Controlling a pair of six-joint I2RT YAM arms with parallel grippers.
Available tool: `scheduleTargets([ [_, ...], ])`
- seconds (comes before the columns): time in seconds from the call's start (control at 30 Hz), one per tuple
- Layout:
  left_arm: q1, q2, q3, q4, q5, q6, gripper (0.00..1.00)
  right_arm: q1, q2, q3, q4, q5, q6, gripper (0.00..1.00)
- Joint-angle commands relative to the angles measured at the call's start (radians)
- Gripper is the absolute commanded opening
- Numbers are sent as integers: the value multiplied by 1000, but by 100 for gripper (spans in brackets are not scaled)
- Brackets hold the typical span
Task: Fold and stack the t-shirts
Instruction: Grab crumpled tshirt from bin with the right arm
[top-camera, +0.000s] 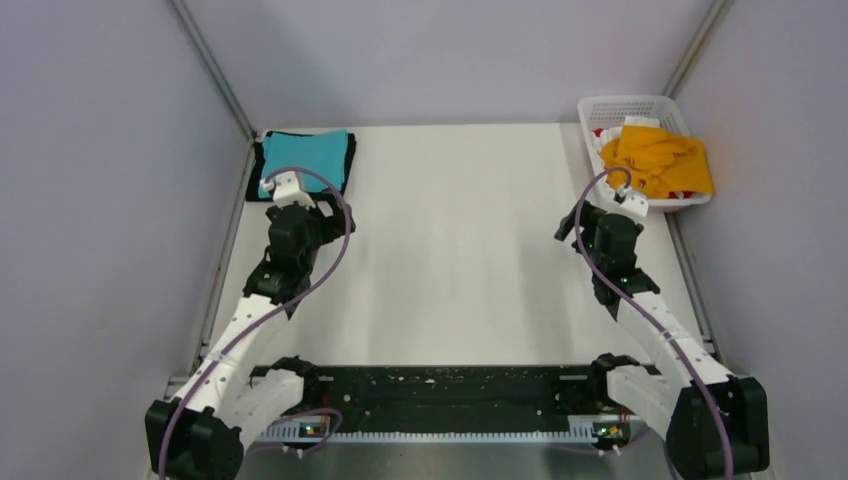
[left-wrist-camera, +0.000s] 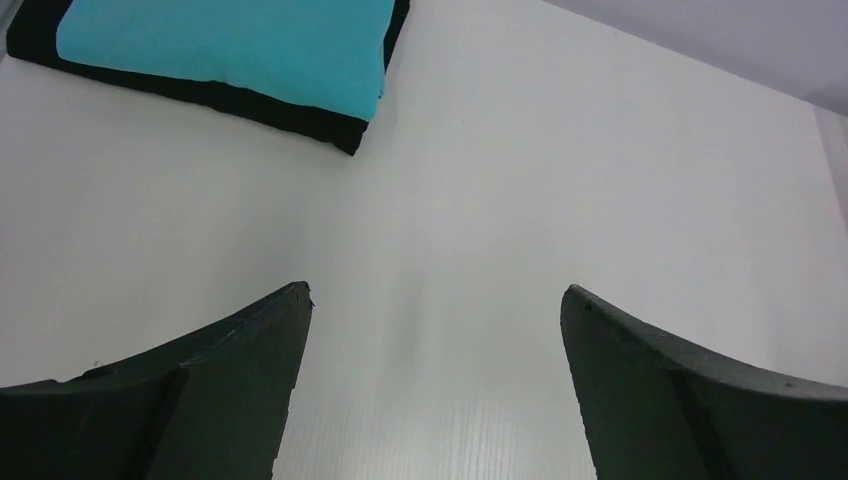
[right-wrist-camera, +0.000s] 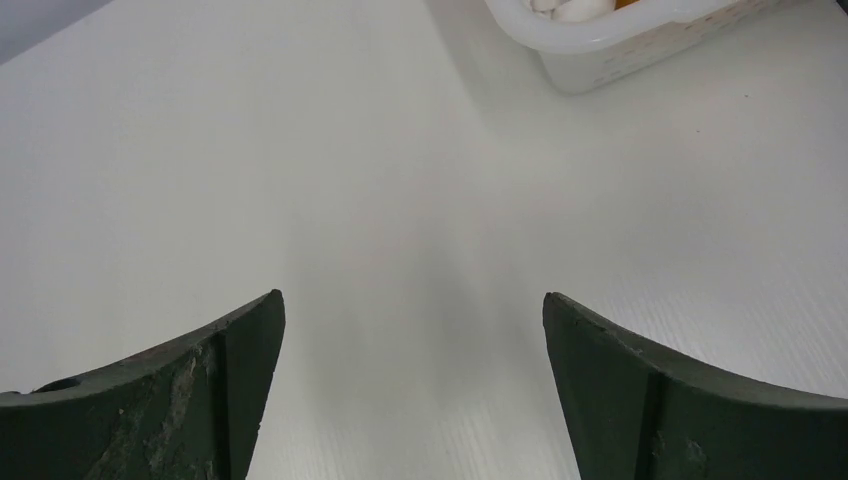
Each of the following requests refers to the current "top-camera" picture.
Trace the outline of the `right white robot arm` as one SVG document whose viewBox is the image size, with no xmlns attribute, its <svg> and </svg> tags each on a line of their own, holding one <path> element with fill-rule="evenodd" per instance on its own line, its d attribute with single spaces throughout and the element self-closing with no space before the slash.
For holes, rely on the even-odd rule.
<svg viewBox="0 0 848 480">
<path fill-rule="evenodd" d="M 624 407 L 662 437 L 683 479 L 728 479 L 770 466 L 768 400 L 762 384 L 732 372 L 671 312 L 661 289 L 637 265 L 641 224 L 590 202 L 575 206 L 554 235 L 573 235 L 591 269 L 596 301 L 648 354 L 647 363 L 606 353 L 592 364 L 589 404 Z"/>
</svg>

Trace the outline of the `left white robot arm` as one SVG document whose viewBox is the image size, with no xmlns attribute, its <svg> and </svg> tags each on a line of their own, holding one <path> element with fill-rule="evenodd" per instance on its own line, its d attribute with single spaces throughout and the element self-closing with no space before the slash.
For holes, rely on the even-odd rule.
<svg viewBox="0 0 848 480">
<path fill-rule="evenodd" d="M 267 209 L 268 243 L 226 328 L 173 397 L 154 401 L 145 414 L 151 469 L 160 478 L 233 479 L 275 417 L 319 404 L 318 383 L 285 369 L 252 392 L 245 389 L 270 340 L 328 280 L 311 277 L 319 250 L 335 240 L 347 245 L 356 229 L 349 205 L 333 200 L 330 208 L 329 214 L 297 204 Z"/>
</svg>

